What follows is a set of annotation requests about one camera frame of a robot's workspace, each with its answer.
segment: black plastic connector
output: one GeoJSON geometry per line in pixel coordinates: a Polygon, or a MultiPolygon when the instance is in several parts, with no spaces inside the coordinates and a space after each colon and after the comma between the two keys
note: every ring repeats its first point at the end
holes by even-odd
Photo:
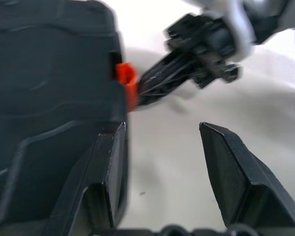
{"type": "Polygon", "coordinates": [[[226,65],[235,51],[233,38],[221,19],[187,14],[166,30],[172,52],[147,71],[139,82],[140,105],[148,105],[193,79],[200,88],[223,78],[238,78],[239,66],[226,65]]]}

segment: white plastic piece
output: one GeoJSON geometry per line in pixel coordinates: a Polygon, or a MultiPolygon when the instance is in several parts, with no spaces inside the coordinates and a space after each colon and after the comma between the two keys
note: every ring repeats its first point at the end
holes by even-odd
{"type": "Polygon", "coordinates": [[[233,35],[236,53],[231,61],[239,62],[250,56],[255,41],[253,27],[244,11],[242,0],[187,0],[198,6],[204,6],[203,14],[214,19],[223,18],[233,35]]]}

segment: orange tab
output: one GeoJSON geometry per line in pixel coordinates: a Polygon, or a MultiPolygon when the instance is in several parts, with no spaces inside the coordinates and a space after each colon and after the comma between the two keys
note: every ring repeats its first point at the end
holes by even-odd
{"type": "Polygon", "coordinates": [[[117,80],[126,90],[128,111],[135,109],[138,103],[137,72],[130,63],[121,63],[116,66],[117,80]]]}

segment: white fabric surface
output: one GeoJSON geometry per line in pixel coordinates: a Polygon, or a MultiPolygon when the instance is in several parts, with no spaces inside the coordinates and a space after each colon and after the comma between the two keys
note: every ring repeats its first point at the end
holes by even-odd
{"type": "MultiPolygon", "coordinates": [[[[104,2],[115,10],[127,60],[139,71],[166,54],[166,27],[200,11],[181,0],[104,2]]],[[[283,43],[293,47],[294,42],[283,43]]],[[[121,227],[224,229],[207,175],[201,121],[236,132],[295,200],[295,60],[277,53],[277,47],[256,47],[242,63],[243,77],[233,84],[216,81],[198,90],[189,82],[130,114],[129,206],[121,227]]]]}

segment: black plastic jaw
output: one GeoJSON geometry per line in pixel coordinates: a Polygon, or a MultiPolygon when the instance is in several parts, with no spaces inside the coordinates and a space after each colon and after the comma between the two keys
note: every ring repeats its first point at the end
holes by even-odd
{"type": "Polygon", "coordinates": [[[211,185],[226,226],[295,227],[295,202],[238,135],[201,123],[211,185]]]}

